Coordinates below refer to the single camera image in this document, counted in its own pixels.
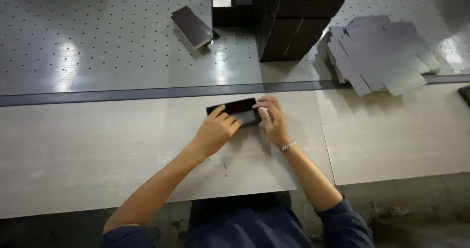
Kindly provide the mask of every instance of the white work table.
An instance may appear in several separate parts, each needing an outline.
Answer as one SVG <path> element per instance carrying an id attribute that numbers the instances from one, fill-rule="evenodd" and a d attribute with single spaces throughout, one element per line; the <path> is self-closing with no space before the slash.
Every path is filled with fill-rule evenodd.
<path id="1" fill-rule="evenodd" d="M 429 85 L 399 97 L 271 93 L 291 136 L 337 185 L 470 171 L 470 109 Z M 0 108 L 0 218 L 119 206 L 192 139 L 205 108 L 262 94 Z M 297 188 L 258 127 L 241 129 L 169 201 Z"/>

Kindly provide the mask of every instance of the hand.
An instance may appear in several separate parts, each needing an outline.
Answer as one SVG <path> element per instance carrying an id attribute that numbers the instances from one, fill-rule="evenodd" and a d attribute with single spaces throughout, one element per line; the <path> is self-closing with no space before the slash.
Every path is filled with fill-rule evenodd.
<path id="1" fill-rule="evenodd" d="M 243 124 L 235 117 L 229 117 L 225 112 L 221 113 L 224 109 L 225 105 L 215 108 L 204 120 L 190 143 L 191 148 L 200 151 L 204 159 L 220 150 Z"/>
<path id="2" fill-rule="evenodd" d="M 274 97 L 262 97 L 257 99 L 258 103 L 253 108 L 258 108 L 258 113 L 263 119 L 267 136 L 278 148 L 291 143 L 292 139 L 287 131 L 286 118 L 279 102 Z"/>

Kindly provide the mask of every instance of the silver bracelet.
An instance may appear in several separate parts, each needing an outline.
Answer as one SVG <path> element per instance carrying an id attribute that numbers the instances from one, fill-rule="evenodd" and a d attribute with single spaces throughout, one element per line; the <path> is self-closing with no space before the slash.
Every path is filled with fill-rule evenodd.
<path id="1" fill-rule="evenodd" d="M 281 153 L 284 153 L 287 149 L 289 149 L 292 145 L 295 144 L 295 140 L 292 140 L 291 143 L 289 143 L 288 145 L 284 146 L 282 149 L 281 149 Z"/>

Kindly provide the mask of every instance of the forearm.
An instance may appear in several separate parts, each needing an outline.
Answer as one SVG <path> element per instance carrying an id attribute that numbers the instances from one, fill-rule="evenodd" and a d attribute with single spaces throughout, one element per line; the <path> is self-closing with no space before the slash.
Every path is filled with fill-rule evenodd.
<path id="1" fill-rule="evenodd" d="M 116 210 L 103 233 L 125 225 L 148 224 L 176 186 L 204 159 L 203 154 L 188 145 Z"/>
<path id="2" fill-rule="evenodd" d="M 342 201 L 343 196 L 298 146 L 290 147 L 284 155 L 309 202 L 317 211 L 330 209 Z"/>

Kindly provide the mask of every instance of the navy blue shirt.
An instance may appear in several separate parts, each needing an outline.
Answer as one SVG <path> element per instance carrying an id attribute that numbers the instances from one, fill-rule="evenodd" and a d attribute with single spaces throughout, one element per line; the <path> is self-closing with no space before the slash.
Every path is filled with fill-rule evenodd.
<path id="1" fill-rule="evenodd" d="M 348 201 L 318 212 L 327 247 L 373 247 L 372 231 Z M 152 235 L 143 226 L 125 226 L 103 236 L 102 248 L 155 247 Z M 221 214 L 187 232 L 189 248 L 223 247 L 313 247 L 290 209 L 282 205 L 255 211 L 238 209 Z"/>

